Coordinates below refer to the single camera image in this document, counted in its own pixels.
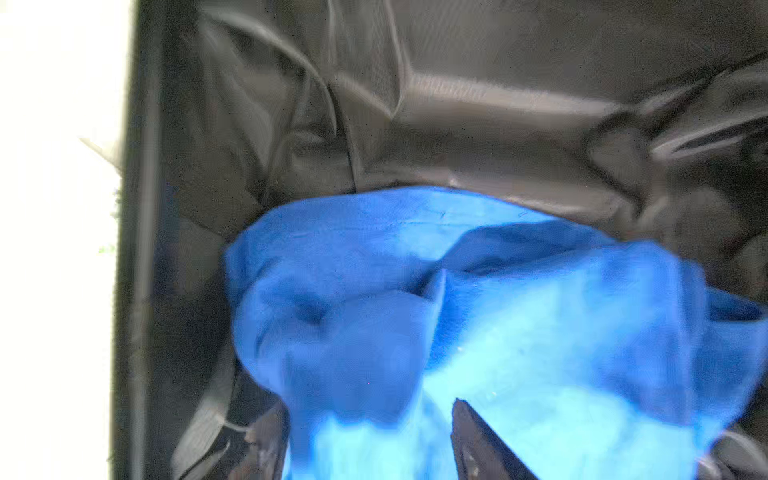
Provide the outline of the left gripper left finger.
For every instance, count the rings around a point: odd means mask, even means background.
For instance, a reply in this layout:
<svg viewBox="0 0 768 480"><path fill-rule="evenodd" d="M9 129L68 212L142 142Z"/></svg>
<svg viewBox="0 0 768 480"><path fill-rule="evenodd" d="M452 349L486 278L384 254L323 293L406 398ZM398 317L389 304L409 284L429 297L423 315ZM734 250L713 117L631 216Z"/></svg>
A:
<svg viewBox="0 0 768 480"><path fill-rule="evenodd" d="M280 480L287 453L289 416L285 405L277 401L245 432L247 448L240 462L230 472L236 480Z"/></svg>

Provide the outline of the blue shirt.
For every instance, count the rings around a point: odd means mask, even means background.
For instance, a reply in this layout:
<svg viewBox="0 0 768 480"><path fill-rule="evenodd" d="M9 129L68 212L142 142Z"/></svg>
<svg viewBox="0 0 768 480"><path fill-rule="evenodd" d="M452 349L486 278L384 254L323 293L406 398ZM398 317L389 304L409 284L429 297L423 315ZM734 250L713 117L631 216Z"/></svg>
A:
<svg viewBox="0 0 768 480"><path fill-rule="evenodd" d="M294 202L224 264L295 479L453 479L456 400L541 479L691 479L767 367L766 309L698 264L469 192Z"/></svg>

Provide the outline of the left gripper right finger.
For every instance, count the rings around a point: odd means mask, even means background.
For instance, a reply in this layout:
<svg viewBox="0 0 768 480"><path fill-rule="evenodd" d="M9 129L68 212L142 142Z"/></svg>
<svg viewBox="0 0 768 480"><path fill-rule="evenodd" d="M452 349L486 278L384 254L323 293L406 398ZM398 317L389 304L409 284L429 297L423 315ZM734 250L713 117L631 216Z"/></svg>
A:
<svg viewBox="0 0 768 480"><path fill-rule="evenodd" d="M460 480L536 480L479 414L464 400L452 406L451 442Z"/></svg>

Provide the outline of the blue suitcase with black lining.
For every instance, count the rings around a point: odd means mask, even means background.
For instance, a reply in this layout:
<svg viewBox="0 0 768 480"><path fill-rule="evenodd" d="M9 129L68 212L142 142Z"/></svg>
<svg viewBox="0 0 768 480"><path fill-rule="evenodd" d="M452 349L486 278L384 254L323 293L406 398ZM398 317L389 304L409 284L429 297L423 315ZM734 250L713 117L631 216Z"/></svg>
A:
<svg viewBox="0 0 768 480"><path fill-rule="evenodd" d="M114 479L224 477L220 255L268 209L401 185L653 238L767 298L763 1L140 1L115 298Z"/></svg>

